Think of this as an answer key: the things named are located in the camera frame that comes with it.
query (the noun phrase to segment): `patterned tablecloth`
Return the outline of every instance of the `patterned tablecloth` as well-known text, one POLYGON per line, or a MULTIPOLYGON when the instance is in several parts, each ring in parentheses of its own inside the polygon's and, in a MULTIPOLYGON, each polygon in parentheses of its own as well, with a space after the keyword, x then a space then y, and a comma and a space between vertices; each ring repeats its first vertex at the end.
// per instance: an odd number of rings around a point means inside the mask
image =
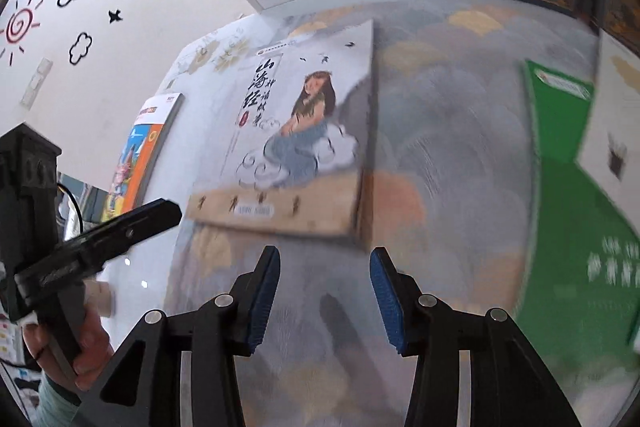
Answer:
MULTIPOLYGON (((374 243, 454 308, 512 311, 524 290, 533 176, 522 61, 592 81, 597 37, 510 0, 414 0, 290 17, 273 41, 370 18, 374 243)), ((166 311, 191 311, 228 291, 265 244, 280 249, 282 275, 264 344, 236 361, 247 425, 403 425, 415 359, 387 341, 362 248, 185 222, 166 311)), ((582 424, 604 427, 637 377, 620 370, 561 384, 582 424)), ((469 381, 463 366, 467 422, 469 381)))

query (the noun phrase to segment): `sleeve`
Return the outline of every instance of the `sleeve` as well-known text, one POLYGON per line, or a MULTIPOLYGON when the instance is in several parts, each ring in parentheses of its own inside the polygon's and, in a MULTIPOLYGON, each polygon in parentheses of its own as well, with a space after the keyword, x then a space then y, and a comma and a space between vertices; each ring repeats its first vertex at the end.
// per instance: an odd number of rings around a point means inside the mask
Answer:
POLYGON ((57 393, 49 377, 40 382, 38 390, 40 404, 36 409, 33 427, 69 427, 78 411, 78 406, 57 393))

